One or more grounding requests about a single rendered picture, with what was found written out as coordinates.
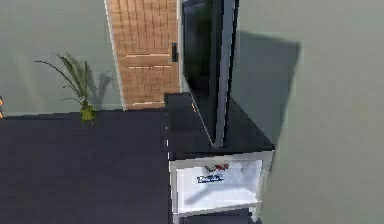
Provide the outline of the green house plant in pot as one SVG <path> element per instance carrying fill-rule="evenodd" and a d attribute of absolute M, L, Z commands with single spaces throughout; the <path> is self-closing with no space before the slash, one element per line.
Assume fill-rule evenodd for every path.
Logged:
<path fill-rule="evenodd" d="M 91 93 L 89 89 L 89 76 L 91 75 L 89 64 L 86 61 L 83 63 L 78 62 L 75 57 L 68 52 L 66 52 L 64 56 L 57 54 L 57 57 L 66 69 L 66 73 L 48 61 L 36 60 L 36 63 L 49 66 L 64 78 L 67 82 L 65 88 L 70 88 L 75 96 L 63 98 L 63 101 L 76 101 L 80 105 L 79 116 L 81 121 L 83 123 L 89 122 L 94 126 L 97 121 L 97 111 L 89 101 Z"/>

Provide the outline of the black top white television stand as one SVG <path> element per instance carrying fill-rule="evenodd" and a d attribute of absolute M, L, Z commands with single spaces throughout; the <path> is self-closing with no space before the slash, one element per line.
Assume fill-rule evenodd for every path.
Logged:
<path fill-rule="evenodd" d="M 172 224 L 184 217 L 248 209 L 260 217 L 274 145 L 234 101 L 222 148 L 213 147 L 188 93 L 165 96 Z"/>

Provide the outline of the black flat television set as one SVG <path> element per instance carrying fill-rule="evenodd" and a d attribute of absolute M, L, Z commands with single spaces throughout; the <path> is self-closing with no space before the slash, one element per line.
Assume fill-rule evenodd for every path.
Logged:
<path fill-rule="evenodd" d="M 183 75 L 215 148 L 226 140 L 239 0 L 185 0 Z"/>

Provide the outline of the brown wooden room door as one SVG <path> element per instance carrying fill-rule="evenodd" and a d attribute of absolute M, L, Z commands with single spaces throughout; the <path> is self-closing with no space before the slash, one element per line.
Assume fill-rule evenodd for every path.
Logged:
<path fill-rule="evenodd" d="M 125 110 L 161 108 L 181 91 L 179 44 L 181 0 L 105 0 L 113 54 Z"/>

